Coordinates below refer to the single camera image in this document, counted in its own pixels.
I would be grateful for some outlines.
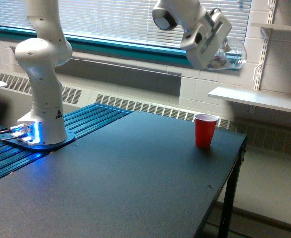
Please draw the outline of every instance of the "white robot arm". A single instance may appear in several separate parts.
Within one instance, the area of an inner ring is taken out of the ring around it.
[[[72,48],[59,19],[58,0],[26,0],[27,18],[38,38],[18,44],[15,55],[27,72],[31,86],[32,110],[18,120],[20,131],[13,133],[29,146],[62,143],[67,139],[62,111],[62,86],[55,67],[68,62]],[[159,0],[153,9],[155,24],[162,30],[177,25],[184,29],[181,48],[197,69],[206,68],[226,42],[230,23],[219,9],[208,13],[198,0]]]
[[[27,18],[38,38],[17,45],[15,56],[29,76],[32,86],[32,110],[18,120],[28,133],[21,140],[29,145],[51,145],[67,139],[63,111],[62,85],[55,67],[68,62],[72,47],[65,38],[59,20],[58,0],[27,0]]]
[[[198,0],[159,0],[152,14],[161,30],[182,26],[184,36],[180,47],[186,50],[187,58],[195,69],[241,68],[244,65],[241,58],[246,53],[240,41],[232,41],[231,44],[241,54],[236,63],[233,65],[226,57],[225,52],[231,50],[226,40],[231,24],[218,8],[208,13]]]

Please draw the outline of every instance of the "window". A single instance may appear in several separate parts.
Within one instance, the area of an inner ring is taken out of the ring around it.
[[[26,0],[0,0],[0,26],[32,29]],[[59,0],[68,35],[179,48],[182,28],[161,31],[152,19],[157,0]],[[201,0],[208,11],[218,7],[232,24],[229,37],[244,41],[251,0]]]

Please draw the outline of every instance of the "blue rail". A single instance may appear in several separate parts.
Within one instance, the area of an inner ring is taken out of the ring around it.
[[[73,131],[76,139],[104,127],[131,111],[102,104],[91,104],[64,116],[65,126]],[[32,152],[0,142],[0,178],[46,156],[47,152]]]

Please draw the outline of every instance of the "red plastic cup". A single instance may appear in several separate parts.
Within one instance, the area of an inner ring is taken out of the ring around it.
[[[197,114],[195,116],[196,146],[198,148],[210,148],[217,121],[218,117],[210,114]]]

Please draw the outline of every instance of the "shelf bracket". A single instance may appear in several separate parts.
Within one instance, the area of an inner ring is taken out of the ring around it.
[[[269,11],[269,17],[267,20],[267,24],[273,23],[273,18],[274,18],[274,13],[275,13],[275,5],[276,5],[276,0],[269,0],[268,1],[268,8],[270,11]],[[261,87],[261,80],[262,80],[262,76],[263,76],[265,59],[266,59],[267,49],[269,46],[269,40],[270,40],[272,30],[268,29],[268,28],[261,27],[261,31],[264,35],[264,40],[263,40],[260,62],[258,64],[258,66],[254,69],[254,75],[253,75],[254,90],[260,90],[260,87]]]

